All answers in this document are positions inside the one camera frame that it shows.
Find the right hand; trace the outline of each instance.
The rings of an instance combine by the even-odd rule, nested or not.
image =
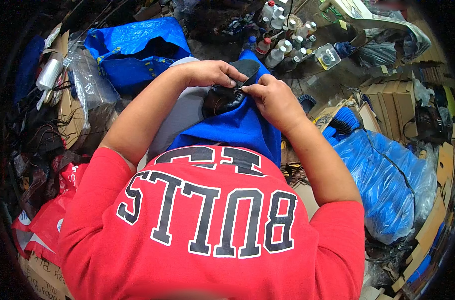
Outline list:
[[[307,120],[291,88],[270,74],[262,75],[257,84],[243,86],[242,91],[254,98],[262,116],[284,135]]]

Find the hand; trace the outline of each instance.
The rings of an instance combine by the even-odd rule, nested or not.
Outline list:
[[[284,135],[307,120],[291,88],[270,74],[262,75],[257,84],[243,86],[242,91],[254,98],[262,116]]]
[[[183,63],[169,68],[181,74],[185,80],[185,87],[209,87],[222,85],[235,87],[237,81],[244,82],[248,77],[240,73],[235,67],[222,60],[201,60]]]

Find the red t-shirt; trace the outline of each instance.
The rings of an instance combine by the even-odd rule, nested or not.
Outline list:
[[[309,222],[269,159],[244,148],[165,152],[134,176],[98,149],[67,207],[58,254],[76,300],[209,291],[233,299],[358,299],[364,209]]]

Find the blue fleece blanket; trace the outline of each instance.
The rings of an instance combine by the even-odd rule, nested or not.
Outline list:
[[[249,50],[243,51],[239,59],[251,59],[260,63],[256,55]],[[261,63],[256,82],[264,74],[269,74],[269,71]],[[168,150],[218,142],[248,148],[261,153],[278,166],[281,164],[281,132],[261,116],[251,97],[246,97],[235,110],[206,118],[186,129],[175,138]]]

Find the black leather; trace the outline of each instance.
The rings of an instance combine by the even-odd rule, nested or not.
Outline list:
[[[260,68],[260,63],[253,59],[242,59],[231,63],[239,72],[248,76],[245,82],[236,81],[236,87],[229,88],[215,85],[209,90],[204,103],[202,104],[202,115],[205,118],[217,116],[228,111],[238,108],[246,94],[238,87],[249,86],[256,81],[256,74]]]

